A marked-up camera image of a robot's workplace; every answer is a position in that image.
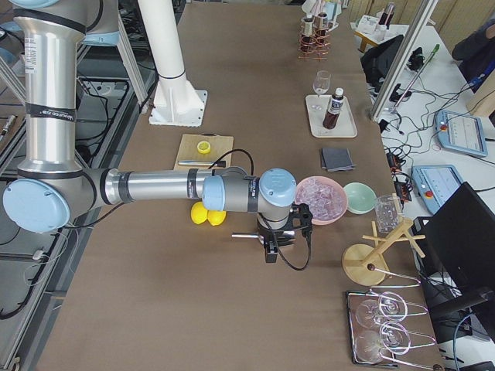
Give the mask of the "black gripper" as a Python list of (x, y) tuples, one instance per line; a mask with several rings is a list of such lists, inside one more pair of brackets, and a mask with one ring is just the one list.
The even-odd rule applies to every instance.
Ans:
[(278, 258), (278, 247), (294, 243), (299, 231), (307, 244), (312, 242), (312, 213), (307, 204), (292, 204), (286, 215), (275, 220), (258, 213), (258, 239), (265, 249), (265, 262), (273, 264)]

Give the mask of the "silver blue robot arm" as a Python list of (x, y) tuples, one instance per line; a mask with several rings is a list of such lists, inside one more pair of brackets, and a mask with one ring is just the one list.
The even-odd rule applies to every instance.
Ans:
[(197, 199), (209, 211), (253, 213), (265, 260), (275, 262), (296, 233), (309, 240), (312, 215), (295, 202), (296, 182), (283, 168), (260, 176), (215, 161), (205, 168), (122, 172), (77, 162), (81, 140), (90, 153), (109, 123), (77, 127), (77, 49), (121, 41), (116, 1), (15, 1), (14, 22), (25, 36), (26, 156), (3, 193), (4, 210), (18, 227), (45, 233), (69, 227), (89, 211), (149, 199)]

